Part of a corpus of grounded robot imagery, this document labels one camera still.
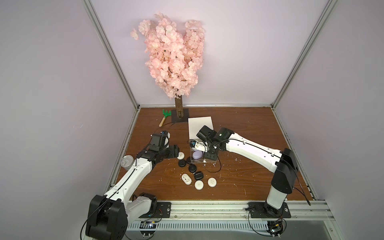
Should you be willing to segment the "purple earphone case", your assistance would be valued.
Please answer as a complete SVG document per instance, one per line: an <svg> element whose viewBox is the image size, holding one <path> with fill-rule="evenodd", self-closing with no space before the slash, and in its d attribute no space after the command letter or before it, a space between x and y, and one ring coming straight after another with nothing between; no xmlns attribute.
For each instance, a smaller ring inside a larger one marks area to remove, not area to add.
<svg viewBox="0 0 384 240"><path fill-rule="evenodd" d="M203 157L203 155L204 155L204 152L202 151L194 151L192 154L192 157L194 160L199 160Z"/></svg>

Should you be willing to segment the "white three-drawer cabinet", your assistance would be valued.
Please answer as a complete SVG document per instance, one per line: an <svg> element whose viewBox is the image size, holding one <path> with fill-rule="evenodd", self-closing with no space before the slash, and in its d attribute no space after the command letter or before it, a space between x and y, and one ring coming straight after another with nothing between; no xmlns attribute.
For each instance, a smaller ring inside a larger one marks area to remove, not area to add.
<svg viewBox="0 0 384 240"><path fill-rule="evenodd" d="M198 117L198 118L188 118L189 126L189 139L200 141L197 137L198 132L203 126L207 126L211 130L214 129L212 117Z"/></svg>

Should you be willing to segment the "clear drawer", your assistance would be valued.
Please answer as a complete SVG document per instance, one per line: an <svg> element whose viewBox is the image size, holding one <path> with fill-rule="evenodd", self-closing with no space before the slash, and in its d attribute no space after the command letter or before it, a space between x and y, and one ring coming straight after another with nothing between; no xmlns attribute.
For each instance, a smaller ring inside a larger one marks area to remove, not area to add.
<svg viewBox="0 0 384 240"><path fill-rule="evenodd" d="M219 160L218 151L207 143L189 140L192 163L216 163Z"/></svg>

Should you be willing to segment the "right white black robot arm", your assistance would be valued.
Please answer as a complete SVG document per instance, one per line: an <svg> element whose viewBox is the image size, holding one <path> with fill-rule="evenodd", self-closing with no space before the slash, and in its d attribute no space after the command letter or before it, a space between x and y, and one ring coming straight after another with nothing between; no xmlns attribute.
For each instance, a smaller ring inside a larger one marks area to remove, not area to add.
<svg viewBox="0 0 384 240"><path fill-rule="evenodd" d="M203 126L197 133L197 138L190 140L190 146L202 151L203 156L210 160L218 160L219 152L227 151L246 157L272 172L274 175L264 208L276 212L283 209L283 203L293 192L298 179L299 168L293 151L262 146L227 128L216 132Z"/></svg>

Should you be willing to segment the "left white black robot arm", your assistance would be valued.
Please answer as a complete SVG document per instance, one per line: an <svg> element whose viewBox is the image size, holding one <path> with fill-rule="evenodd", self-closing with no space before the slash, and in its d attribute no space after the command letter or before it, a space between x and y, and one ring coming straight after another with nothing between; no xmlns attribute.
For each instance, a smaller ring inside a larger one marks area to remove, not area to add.
<svg viewBox="0 0 384 240"><path fill-rule="evenodd" d="M94 240L121 240L132 222L156 213L156 196L143 193L133 201L131 197L157 164L178 157L180 149L170 145L170 136L167 131L152 134L150 142L136 155L121 180L105 194L92 198L81 239L87 236Z"/></svg>

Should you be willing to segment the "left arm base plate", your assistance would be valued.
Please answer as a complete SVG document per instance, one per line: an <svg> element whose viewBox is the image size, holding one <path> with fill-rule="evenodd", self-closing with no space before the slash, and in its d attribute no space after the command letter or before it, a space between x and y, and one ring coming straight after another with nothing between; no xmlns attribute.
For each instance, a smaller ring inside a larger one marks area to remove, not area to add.
<svg viewBox="0 0 384 240"><path fill-rule="evenodd" d="M159 202L152 212L140 216L140 219L168 219L171 216L171 209L171 202Z"/></svg>

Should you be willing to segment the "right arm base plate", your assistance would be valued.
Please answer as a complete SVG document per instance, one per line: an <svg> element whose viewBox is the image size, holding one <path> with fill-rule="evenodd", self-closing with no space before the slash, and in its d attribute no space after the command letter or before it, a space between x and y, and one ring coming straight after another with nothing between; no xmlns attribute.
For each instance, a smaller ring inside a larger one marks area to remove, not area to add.
<svg viewBox="0 0 384 240"><path fill-rule="evenodd" d="M275 209L269 206L266 202L249 202L246 211L251 213L251 218L260 219L278 219L278 218L291 218L289 207L287 203L283 203L280 209Z"/></svg>

